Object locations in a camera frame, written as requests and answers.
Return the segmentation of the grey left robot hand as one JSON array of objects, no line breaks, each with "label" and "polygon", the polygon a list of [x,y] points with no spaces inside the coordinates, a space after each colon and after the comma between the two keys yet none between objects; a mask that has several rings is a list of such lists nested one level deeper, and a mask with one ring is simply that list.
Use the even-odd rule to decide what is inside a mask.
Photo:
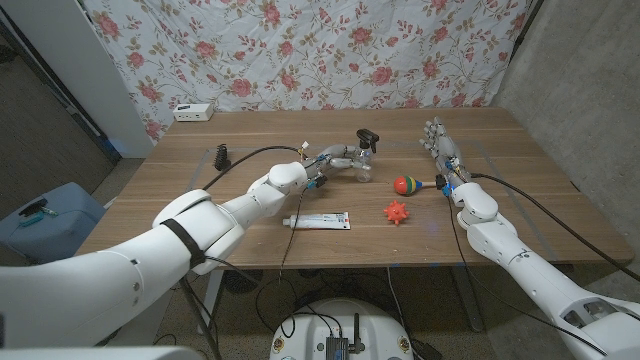
[{"label": "grey left robot hand", "polygon": [[364,148],[351,145],[332,145],[314,157],[302,161],[307,173],[307,188],[322,187],[328,176],[341,169],[353,169],[359,182],[372,179],[372,157],[374,152],[369,145]]}]

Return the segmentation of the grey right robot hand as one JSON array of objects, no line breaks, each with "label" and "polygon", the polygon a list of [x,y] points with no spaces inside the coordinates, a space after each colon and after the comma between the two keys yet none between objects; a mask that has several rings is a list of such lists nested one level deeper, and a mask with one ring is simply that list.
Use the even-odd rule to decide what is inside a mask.
[{"label": "grey right robot hand", "polygon": [[438,116],[425,123],[423,132],[424,137],[419,143],[434,158],[439,171],[436,187],[445,196],[450,196],[456,187],[469,182],[472,177],[465,168],[460,149]]}]

